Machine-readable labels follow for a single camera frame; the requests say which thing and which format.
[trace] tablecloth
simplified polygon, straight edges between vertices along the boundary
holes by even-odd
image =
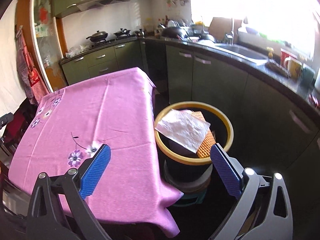
[[[154,87],[142,70],[132,68],[45,96],[17,148],[9,179],[31,194],[39,173],[62,175],[108,144],[111,160],[85,200],[92,213],[104,223],[153,223],[174,237],[179,229],[166,207],[182,193],[160,177]],[[60,199],[70,215],[65,197]]]

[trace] cabinet handle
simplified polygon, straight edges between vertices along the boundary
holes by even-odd
[[[105,72],[105,71],[107,71],[109,68],[107,67],[107,68],[105,68],[105,69],[102,69],[102,70],[99,70],[99,72]]]
[[[71,4],[71,5],[69,5],[69,6],[67,7],[67,9],[70,8],[70,7],[72,7],[72,6],[76,6],[76,5],[77,5],[76,3]]]
[[[83,59],[84,59],[84,57],[78,58],[78,59],[75,60],[75,62],[83,60]]]
[[[187,54],[187,53],[179,52],[179,55],[180,55],[180,56],[183,56],[183,57],[192,58],[192,55],[191,55],[191,54]]]
[[[102,55],[102,56],[100,56],[100,57],[97,57],[97,59],[99,59],[99,58],[103,58],[103,57],[105,57],[106,55]]]
[[[200,62],[200,63],[205,64],[205,65],[211,65],[211,61],[210,60],[204,60],[204,59],[200,59],[198,57],[195,57],[195,60],[197,62]]]
[[[295,115],[295,113],[290,110],[289,114],[292,120],[303,130],[305,133],[311,133],[310,129]]]
[[[116,46],[116,49],[123,48],[124,46],[125,46],[125,44],[121,44],[119,46]]]

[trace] silver screw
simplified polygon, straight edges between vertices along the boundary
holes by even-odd
[[[69,175],[75,175],[77,173],[77,169],[70,169],[68,170]]]
[[[43,179],[43,178],[45,178],[45,173],[44,172],[39,174],[39,179]]]

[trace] countertop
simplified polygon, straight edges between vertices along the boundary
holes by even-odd
[[[64,58],[60,61],[61,64],[67,63],[71,60],[82,57],[83,55],[92,53],[94,51],[104,49],[107,47],[115,46],[121,43],[126,43],[130,41],[135,41],[137,39],[144,40],[147,42],[161,42],[169,46],[178,47],[181,49],[191,50],[193,52],[213,57],[217,60],[224,61],[234,67],[244,70],[248,74],[254,76],[255,78],[265,82],[270,85],[278,92],[289,98],[295,105],[297,105],[319,128],[320,128],[320,111],[316,109],[312,104],[309,103],[308,98],[309,94],[313,93],[313,95],[320,100],[320,93],[318,93],[314,86],[304,87],[300,84],[300,81],[295,81],[289,78],[285,78],[268,68],[264,65],[256,65],[251,61],[248,61],[243,58],[239,58],[227,52],[211,48],[208,46],[203,46],[193,42],[185,42],[185,41],[165,41],[155,37],[146,37],[146,38],[128,38],[125,40],[120,40],[113,42],[111,44],[107,44],[102,47],[98,47],[96,49],[91,49],[84,53],[81,53],[73,58]]]

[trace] window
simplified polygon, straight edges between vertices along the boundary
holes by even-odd
[[[291,43],[312,58],[315,45],[315,0],[191,0],[192,20],[209,26],[213,17],[244,19],[260,36]]]

